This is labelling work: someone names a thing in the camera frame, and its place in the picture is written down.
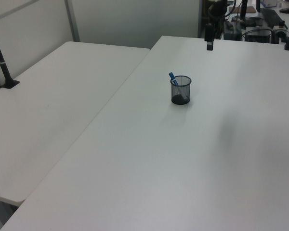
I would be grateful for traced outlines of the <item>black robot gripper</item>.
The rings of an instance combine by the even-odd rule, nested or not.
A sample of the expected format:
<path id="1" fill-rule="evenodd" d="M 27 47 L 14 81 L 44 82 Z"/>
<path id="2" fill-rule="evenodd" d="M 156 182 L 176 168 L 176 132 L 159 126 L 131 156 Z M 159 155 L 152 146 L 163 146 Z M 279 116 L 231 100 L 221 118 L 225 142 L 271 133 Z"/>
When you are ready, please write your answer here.
<path id="1" fill-rule="evenodd" d="M 207 43 L 207 50 L 213 50 L 214 41 L 214 23 L 223 19 L 227 11 L 227 0 L 209 0 L 209 7 L 207 10 L 210 23 L 205 26 L 205 41 Z"/>

